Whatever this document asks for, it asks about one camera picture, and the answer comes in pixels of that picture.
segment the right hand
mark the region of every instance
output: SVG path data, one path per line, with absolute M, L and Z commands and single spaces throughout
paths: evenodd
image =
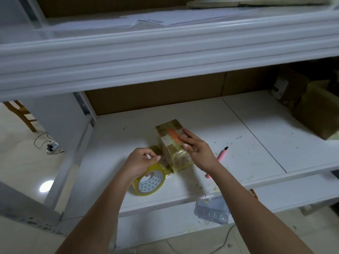
M 181 140 L 188 143 L 183 145 L 184 150 L 190 154 L 194 164 L 198 168 L 207 174 L 211 174 L 220 166 L 220 163 L 214 156 L 210 146 L 188 129 L 185 128 L 184 132 L 188 137 L 183 135 L 179 136 Z

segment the white shelf surface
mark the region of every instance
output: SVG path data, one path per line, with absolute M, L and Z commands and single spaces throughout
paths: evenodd
M 331 173 L 276 183 L 254 189 L 272 212 L 301 207 L 339 196 L 339 180 Z M 117 249 L 220 226 L 194 214 L 195 202 L 119 218 Z
M 49 32 L 47 40 L 11 28 L 6 41 L 11 32 L 41 40 L 0 45 L 0 101 L 337 56 L 338 22 L 339 10 L 326 6 L 265 7 L 217 22 Z
M 172 119 L 205 140 L 216 156 L 229 146 L 221 163 L 244 185 L 285 174 L 221 97 L 98 116 L 62 219 L 85 215 L 127 156 L 157 144 L 155 126 Z M 194 167 L 171 175 L 149 196 L 136 196 L 131 188 L 120 216 L 218 194 L 214 181 Z
M 325 141 L 311 132 L 269 91 L 223 99 L 287 174 L 339 169 L 339 141 Z

